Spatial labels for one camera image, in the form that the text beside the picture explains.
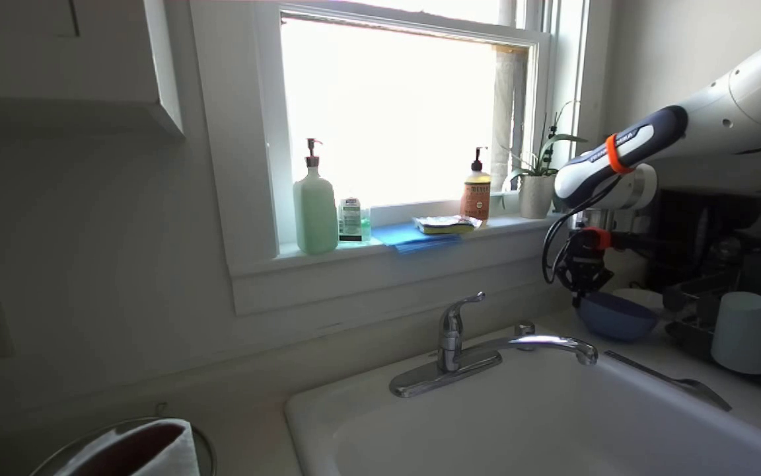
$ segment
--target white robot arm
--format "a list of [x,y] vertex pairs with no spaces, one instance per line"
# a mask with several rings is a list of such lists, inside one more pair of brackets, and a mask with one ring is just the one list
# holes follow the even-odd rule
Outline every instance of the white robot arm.
[[616,178],[651,158],[755,150],[761,150],[761,51],[694,99],[665,107],[571,158],[555,181],[558,210],[588,207]]

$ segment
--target white cabinet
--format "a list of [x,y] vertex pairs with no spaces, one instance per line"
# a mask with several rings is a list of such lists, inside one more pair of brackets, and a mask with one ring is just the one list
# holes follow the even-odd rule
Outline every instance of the white cabinet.
[[0,129],[180,136],[163,0],[0,0]]

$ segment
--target white cup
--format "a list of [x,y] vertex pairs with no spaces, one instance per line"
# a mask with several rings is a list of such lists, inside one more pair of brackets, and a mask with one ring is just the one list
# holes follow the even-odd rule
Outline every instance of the white cup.
[[721,297],[713,360],[735,372],[761,376],[761,297],[728,290]]

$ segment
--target pump bottle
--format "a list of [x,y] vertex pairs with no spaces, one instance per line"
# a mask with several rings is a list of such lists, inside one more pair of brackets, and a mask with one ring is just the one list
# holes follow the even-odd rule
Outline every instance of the pump bottle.
[[319,175],[316,140],[307,140],[307,178],[294,186],[295,234],[304,253],[324,253],[336,248],[336,203],[332,186]]
[[475,158],[471,161],[471,175],[466,181],[460,214],[485,220],[489,216],[489,190],[491,190],[491,181],[484,173],[480,148],[475,148]]

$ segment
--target white sink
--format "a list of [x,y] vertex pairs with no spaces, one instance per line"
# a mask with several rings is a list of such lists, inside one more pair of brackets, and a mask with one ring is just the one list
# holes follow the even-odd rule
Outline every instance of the white sink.
[[608,354],[505,349],[505,362],[393,396],[409,360],[289,403],[307,476],[754,476],[761,432]]

